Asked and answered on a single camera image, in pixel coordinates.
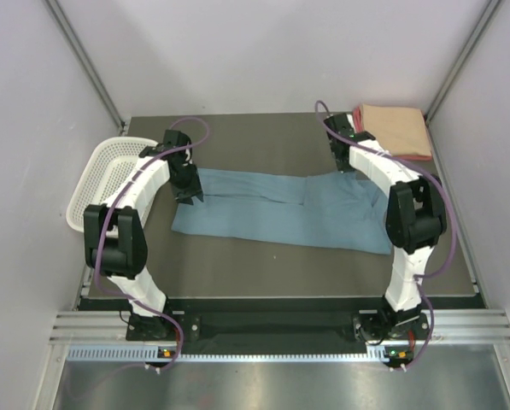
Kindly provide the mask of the left aluminium corner post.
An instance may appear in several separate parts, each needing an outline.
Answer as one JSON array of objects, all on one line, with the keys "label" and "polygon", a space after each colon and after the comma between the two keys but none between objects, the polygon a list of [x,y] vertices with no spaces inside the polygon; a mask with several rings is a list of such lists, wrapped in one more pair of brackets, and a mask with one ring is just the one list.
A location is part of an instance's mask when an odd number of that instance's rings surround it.
[{"label": "left aluminium corner post", "polygon": [[46,7],[51,18],[57,25],[60,33],[64,37],[78,64],[80,65],[85,77],[90,83],[92,89],[96,93],[98,99],[105,108],[109,118],[122,131],[126,126],[126,121],[117,109],[112,97],[103,83],[99,72],[92,59],[90,58],[85,46],[80,40],[78,34],[71,21],[68,19],[66,11],[56,0],[42,0],[42,4]]}]

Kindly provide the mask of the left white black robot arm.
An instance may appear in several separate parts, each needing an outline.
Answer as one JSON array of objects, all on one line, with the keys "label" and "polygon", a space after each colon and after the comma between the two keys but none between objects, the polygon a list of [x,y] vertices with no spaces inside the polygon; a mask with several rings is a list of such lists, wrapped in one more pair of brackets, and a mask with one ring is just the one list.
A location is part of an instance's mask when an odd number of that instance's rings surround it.
[{"label": "left white black robot arm", "polygon": [[164,340],[179,333],[167,296],[147,267],[149,249],[142,217],[164,185],[171,186],[178,204],[203,200],[192,148],[185,133],[166,130],[162,142],[140,151],[133,169],[113,194],[100,204],[88,205],[83,214],[85,261],[128,299],[128,336],[133,340]]}]

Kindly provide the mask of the blue t shirt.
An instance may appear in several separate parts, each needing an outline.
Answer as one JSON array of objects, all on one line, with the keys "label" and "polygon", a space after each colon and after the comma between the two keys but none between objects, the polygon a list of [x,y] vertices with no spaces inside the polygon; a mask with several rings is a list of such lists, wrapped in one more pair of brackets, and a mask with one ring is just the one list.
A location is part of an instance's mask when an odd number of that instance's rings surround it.
[{"label": "blue t shirt", "polygon": [[354,173],[309,177],[203,168],[204,200],[178,206],[173,231],[389,255],[385,194]]}]

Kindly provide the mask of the white perforated plastic basket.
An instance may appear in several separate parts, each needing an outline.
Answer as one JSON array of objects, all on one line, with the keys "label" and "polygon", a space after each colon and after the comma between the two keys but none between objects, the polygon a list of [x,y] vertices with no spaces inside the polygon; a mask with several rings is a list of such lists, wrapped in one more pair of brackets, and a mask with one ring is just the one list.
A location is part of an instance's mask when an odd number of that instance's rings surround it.
[{"label": "white perforated plastic basket", "polygon": [[[100,143],[91,154],[85,170],[67,207],[68,225],[75,231],[84,231],[84,211],[91,204],[111,205],[123,187],[149,161],[139,154],[157,142],[147,138],[115,137]],[[145,225],[155,194],[170,179],[168,164],[164,160],[153,162],[134,181],[133,186],[120,199],[117,208],[130,206],[138,211]]]}]

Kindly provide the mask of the aluminium corner post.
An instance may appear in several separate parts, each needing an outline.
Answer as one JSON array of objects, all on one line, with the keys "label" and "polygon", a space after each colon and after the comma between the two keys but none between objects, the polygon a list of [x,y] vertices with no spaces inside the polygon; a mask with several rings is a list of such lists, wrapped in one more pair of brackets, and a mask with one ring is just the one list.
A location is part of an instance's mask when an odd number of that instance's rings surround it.
[{"label": "aluminium corner post", "polygon": [[493,19],[498,14],[503,0],[489,0],[484,3],[482,11],[479,13],[474,26],[469,31],[466,40],[463,42],[458,55],[448,70],[443,82],[437,90],[437,94],[431,100],[429,108],[425,113],[425,124],[428,126],[435,118],[438,110],[443,105],[448,94],[451,92],[454,83],[459,79],[462,71],[465,69],[473,52],[482,41],[484,34],[489,29]]},{"label": "aluminium corner post", "polygon": [[78,34],[71,21],[68,19],[66,11],[56,0],[42,0],[42,4],[46,7],[51,18],[57,25],[60,33],[64,37],[78,64],[80,65],[85,77],[90,83],[92,89],[96,93],[98,99],[105,108],[109,118],[122,131],[126,126],[126,121],[117,109],[112,97],[103,83],[99,72],[92,59],[90,58],[85,46],[80,40]]}]

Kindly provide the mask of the right aluminium corner post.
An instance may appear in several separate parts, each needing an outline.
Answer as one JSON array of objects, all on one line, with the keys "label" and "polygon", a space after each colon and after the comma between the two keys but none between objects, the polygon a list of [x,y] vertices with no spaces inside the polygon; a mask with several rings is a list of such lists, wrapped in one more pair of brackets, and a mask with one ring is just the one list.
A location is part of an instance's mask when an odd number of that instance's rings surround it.
[{"label": "right aluminium corner post", "polygon": [[489,29],[493,19],[498,14],[503,0],[489,0],[484,3],[482,11],[479,13],[474,26],[469,31],[466,40],[463,42],[458,55],[448,70],[443,82],[437,90],[437,94],[431,100],[429,108],[425,113],[425,124],[428,126],[435,118],[438,110],[443,105],[448,94],[451,92],[454,83],[459,79],[462,71],[465,69],[473,52],[482,41],[484,34]]}]

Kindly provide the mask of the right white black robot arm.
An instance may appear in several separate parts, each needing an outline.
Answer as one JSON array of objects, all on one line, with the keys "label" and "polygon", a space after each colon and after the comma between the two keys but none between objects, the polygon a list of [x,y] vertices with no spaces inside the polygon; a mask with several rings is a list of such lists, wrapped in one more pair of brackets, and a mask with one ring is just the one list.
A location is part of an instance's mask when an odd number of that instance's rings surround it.
[{"label": "right white black robot arm", "polygon": [[384,228],[393,245],[390,283],[382,307],[356,318],[356,336],[367,344],[401,337],[421,321],[420,287],[427,263],[447,230],[444,201],[435,185],[399,160],[393,160],[369,132],[356,132],[347,114],[323,123],[337,169],[358,171],[387,198]]}]

